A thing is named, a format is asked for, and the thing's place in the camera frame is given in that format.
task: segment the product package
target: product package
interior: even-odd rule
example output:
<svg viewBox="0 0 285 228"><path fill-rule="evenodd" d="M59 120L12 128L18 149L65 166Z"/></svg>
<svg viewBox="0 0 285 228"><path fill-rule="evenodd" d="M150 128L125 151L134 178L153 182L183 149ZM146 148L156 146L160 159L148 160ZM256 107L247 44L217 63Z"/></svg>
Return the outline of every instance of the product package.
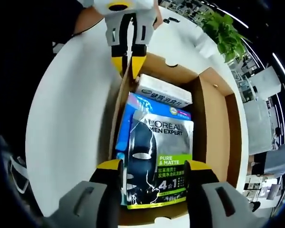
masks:
<svg viewBox="0 0 285 228"><path fill-rule="evenodd" d="M123 160L123 187L122 187L122 205L127 205L126 198L126 180L127 180L127 165L128 165L128 151L129 151L129 138L130 128L133 119L133 114L136 110L144 113L157 114L179 120L190 120L191 115L185 111L170 107L166 104L156 102L154 100L145 98L141 95L129 93L121 121L121 126L117 136L115 146L116 158Z"/></svg>
<svg viewBox="0 0 285 228"><path fill-rule="evenodd" d="M145 74L141 74L135 92L175 108L192 104L190 92Z"/></svg>
<svg viewBox="0 0 285 228"><path fill-rule="evenodd" d="M128 209L186 200L184 163L192 159L192 144L192 121L135 111L128 152Z"/></svg>

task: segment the table surface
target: table surface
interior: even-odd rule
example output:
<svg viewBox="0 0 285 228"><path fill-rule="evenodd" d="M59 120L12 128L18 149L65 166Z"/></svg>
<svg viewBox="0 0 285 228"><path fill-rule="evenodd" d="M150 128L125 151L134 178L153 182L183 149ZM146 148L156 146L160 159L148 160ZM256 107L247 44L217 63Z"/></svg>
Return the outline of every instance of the table surface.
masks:
<svg viewBox="0 0 285 228"><path fill-rule="evenodd" d="M174 17L155 32L148 52L201 73L213 67L233 89L242 130L242 160L237 190L242 192L248 164L248 136L244 107L233 75L217 52L208 59L195 50L202 29L184 17L161 8L163 18ZM111 122L121 79L111 63L104 20L66 43L45 72L28 118L26 160L35 199L44 216L58 208L59 199L77 183L89 180L105 161ZM129 26L128 43L133 27ZM160 226L165 218L156 219ZM189 216L173 224L189 227Z"/></svg>

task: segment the face mask package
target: face mask package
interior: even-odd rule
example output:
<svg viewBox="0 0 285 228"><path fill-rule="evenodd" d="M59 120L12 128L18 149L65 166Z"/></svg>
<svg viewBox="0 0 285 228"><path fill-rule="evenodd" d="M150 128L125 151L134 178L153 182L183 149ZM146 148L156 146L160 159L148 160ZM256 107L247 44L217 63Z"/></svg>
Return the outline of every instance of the face mask package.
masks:
<svg viewBox="0 0 285 228"><path fill-rule="evenodd" d="M127 184L126 180L131 178L131 175L127 175L127 166L128 166L128 151L129 151L129 138L130 138L130 129L131 123L133 120L133 114L135 111L140 110L143 113L157 114L160 116L166 116L178 120L187 120L191 119L190 113L182 111L177 108L170 107L166 104L156 102L154 100L145 98L144 96L137 95L134 93L129 93L127 102L125 104L123 117L121 120L121 125L119 133L117 136L117 142L115 146L116 159L123 160L123 187L122 187L122 203L121 205L127 205Z"/></svg>
<svg viewBox="0 0 285 228"><path fill-rule="evenodd" d="M128 209L186 200L184 163L192 159L192 144L192 121L135 111L128 152Z"/></svg>

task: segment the white box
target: white box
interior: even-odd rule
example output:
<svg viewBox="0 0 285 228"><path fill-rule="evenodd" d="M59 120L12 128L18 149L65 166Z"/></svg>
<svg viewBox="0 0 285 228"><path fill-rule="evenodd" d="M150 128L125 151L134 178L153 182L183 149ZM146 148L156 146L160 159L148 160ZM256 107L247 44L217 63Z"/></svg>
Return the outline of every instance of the white box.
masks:
<svg viewBox="0 0 285 228"><path fill-rule="evenodd" d="M141 74L135 92L175 108L192 104L190 92L145 74Z"/></svg>

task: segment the green leaves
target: green leaves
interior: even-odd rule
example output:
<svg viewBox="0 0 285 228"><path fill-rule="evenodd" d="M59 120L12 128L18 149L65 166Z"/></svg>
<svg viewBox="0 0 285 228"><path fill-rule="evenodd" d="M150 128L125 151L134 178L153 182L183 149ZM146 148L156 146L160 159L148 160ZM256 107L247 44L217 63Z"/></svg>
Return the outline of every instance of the green leaves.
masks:
<svg viewBox="0 0 285 228"><path fill-rule="evenodd" d="M245 48L242 39L249 41L232 26L233 19L225 14L221 16L216 12L201 14L203 17L203 30L218 45L221 54L225 54L225 62L235 57L243 58Z"/></svg>

